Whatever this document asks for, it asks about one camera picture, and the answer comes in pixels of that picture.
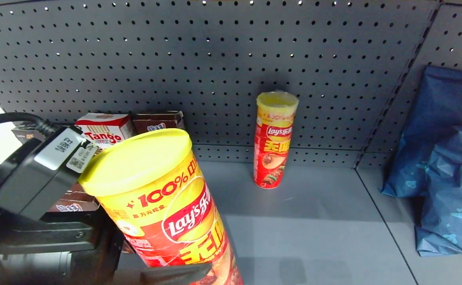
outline qr code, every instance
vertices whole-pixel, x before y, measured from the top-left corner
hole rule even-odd
[[[78,169],[81,169],[83,167],[83,161],[73,157],[71,158],[71,161],[69,162],[69,164],[71,164],[72,166],[74,166],[75,168],[78,168]]]

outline white label sticker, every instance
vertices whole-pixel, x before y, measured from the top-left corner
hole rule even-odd
[[[86,139],[67,128],[37,154],[34,160],[51,170],[57,170],[82,141]]]
[[[69,159],[69,162],[66,164],[67,168],[77,173],[82,173],[97,149],[98,147],[95,144],[89,144],[86,148],[80,147],[71,159]]]

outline red and white box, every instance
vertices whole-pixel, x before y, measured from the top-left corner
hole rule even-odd
[[[133,121],[129,115],[88,113],[75,124],[83,134],[106,149],[137,135]]]

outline red chip can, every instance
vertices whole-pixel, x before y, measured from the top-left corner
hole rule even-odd
[[[243,285],[189,135],[162,129],[94,157],[79,182],[151,267],[211,263],[191,285]]]
[[[254,182],[261,188],[273,189],[282,180],[298,102],[294,95],[282,91],[258,96]]]

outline brown snack box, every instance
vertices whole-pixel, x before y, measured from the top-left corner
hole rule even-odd
[[[97,199],[85,193],[81,185],[76,183],[55,202],[48,212],[95,211],[99,209],[99,206]]]
[[[132,117],[138,134],[160,129],[185,130],[182,111],[147,112]]]
[[[23,122],[11,130],[19,142],[26,143],[29,139],[36,138],[44,141],[45,136],[36,130],[36,126],[29,122]]]
[[[122,245],[122,253],[124,254],[136,254],[134,249],[129,245],[129,242],[124,239],[124,244]]]

